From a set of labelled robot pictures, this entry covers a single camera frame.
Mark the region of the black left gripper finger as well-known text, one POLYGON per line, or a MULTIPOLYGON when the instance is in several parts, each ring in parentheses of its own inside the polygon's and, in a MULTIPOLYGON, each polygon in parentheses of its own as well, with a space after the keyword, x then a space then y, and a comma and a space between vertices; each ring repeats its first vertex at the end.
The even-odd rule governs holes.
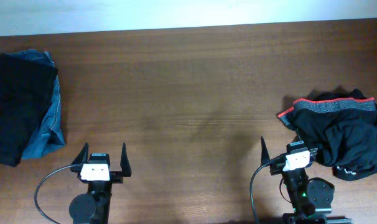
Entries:
POLYGON ((120 160, 120 167, 123 177, 130 177, 132 176, 132 169, 129 163, 126 143, 123 143, 122 150, 121 150, 121 160, 120 160))
POLYGON ((88 161, 88 149, 89 145, 86 142, 83 145, 82 150, 79 152, 79 154, 76 156, 76 158, 73 160, 72 165, 79 165, 79 164, 84 164, 88 161))

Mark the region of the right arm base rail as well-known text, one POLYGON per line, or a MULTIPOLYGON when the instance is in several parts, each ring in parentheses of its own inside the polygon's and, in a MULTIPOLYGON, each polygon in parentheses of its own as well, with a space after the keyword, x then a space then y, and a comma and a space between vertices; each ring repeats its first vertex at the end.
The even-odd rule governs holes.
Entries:
POLYGON ((282 216, 283 224, 352 224, 352 219, 346 217, 327 217, 324 214, 299 217, 294 213, 285 213, 282 216))

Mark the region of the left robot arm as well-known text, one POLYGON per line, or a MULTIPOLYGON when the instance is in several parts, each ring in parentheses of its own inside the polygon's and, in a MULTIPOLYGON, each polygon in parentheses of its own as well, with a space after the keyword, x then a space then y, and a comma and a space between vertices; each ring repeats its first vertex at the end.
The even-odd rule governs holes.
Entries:
POLYGON ((69 206, 74 224, 107 224, 112 196, 112 186, 122 184, 125 177, 132 176, 126 145, 121 150, 120 170, 110 170, 107 153, 89 153, 86 143, 72 162, 70 170, 78 180, 87 184, 87 192, 76 196, 69 206))

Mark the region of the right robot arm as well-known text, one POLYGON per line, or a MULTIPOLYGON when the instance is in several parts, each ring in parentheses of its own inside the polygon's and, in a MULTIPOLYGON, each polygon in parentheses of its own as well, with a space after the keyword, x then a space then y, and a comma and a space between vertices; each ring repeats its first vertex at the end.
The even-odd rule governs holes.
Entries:
POLYGON ((282 223, 326 223, 332 212, 335 187, 321 178, 309 178, 305 169, 315 160, 316 149, 308 149, 304 141, 291 142, 286 152, 271 159, 265 140, 261 138, 261 165, 271 175, 281 175, 293 212, 282 215, 282 223))

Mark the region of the black leggings red waistband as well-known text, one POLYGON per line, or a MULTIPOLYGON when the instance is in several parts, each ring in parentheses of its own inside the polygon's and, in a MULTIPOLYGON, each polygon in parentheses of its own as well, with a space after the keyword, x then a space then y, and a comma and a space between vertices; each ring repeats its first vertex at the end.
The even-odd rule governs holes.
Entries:
POLYGON ((301 98, 277 117, 298 132, 306 144, 319 149, 317 162, 324 166, 360 170, 377 164, 377 110, 373 98, 301 98))

